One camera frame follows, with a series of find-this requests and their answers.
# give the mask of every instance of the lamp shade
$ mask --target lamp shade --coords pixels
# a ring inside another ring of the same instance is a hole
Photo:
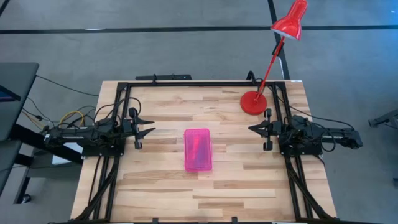
[[[287,16],[276,21],[271,30],[283,35],[284,37],[300,40],[301,24],[300,21],[307,10],[307,0],[296,0],[290,8]]]

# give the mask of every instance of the red lamp base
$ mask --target red lamp base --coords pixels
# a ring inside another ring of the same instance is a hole
[[[250,115],[259,115],[266,110],[267,100],[264,95],[261,94],[257,102],[255,102],[254,100],[256,99],[256,96],[256,91],[249,91],[242,96],[241,107],[245,113]]]

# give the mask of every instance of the pink box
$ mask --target pink box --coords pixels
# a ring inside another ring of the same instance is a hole
[[[184,143],[186,171],[209,171],[213,168],[209,129],[185,130]]]

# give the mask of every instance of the wooden plank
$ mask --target wooden plank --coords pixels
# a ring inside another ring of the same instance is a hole
[[[116,86],[116,81],[103,82],[98,107],[113,103]],[[289,103],[309,113],[303,83],[286,82],[286,87]],[[131,96],[142,103],[140,117],[155,121],[141,129],[156,130],[146,136],[140,151],[134,148],[134,138],[127,138],[111,221],[151,222],[154,217],[160,222],[230,222],[231,217],[242,222],[294,220],[285,161],[279,153],[277,138],[271,138],[274,149],[264,152],[265,139],[248,130],[248,126],[264,120],[263,115],[250,116],[240,108],[240,97],[250,90],[256,88],[134,87]],[[266,88],[264,96],[273,110],[271,120],[275,121],[272,92]],[[283,104],[280,105],[284,115]],[[135,100],[129,100],[129,106],[138,108]],[[111,109],[101,110],[98,119]],[[292,114],[303,116],[294,110]],[[212,171],[197,173],[184,169],[183,134],[192,128],[210,130]],[[79,215],[88,203],[96,160],[91,157],[83,164],[71,218]],[[326,212],[336,215],[323,164],[313,156],[302,156],[302,160],[308,189]],[[299,190],[298,195],[304,217]],[[100,217],[104,216],[105,205],[103,200]]]

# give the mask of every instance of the red desk lamp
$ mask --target red desk lamp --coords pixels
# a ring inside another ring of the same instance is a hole
[[[266,110],[267,100],[262,94],[262,91],[266,85],[268,74],[271,71],[271,67],[274,64],[276,57],[279,55],[279,51],[283,46],[285,37],[300,40],[300,21],[304,16],[305,11],[307,10],[307,6],[307,0],[296,0],[290,8],[289,13],[287,13],[287,16],[279,19],[272,25],[271,30],[276,32],[277,34],[280,34],[282,38],[279,41],[278,46],[274,50],[274,54],[268,66],[267,73],[262,80],[261,86],[258,91],[249,91],[245,93],[241,98],[242,110],[247,114],[259,115]]]

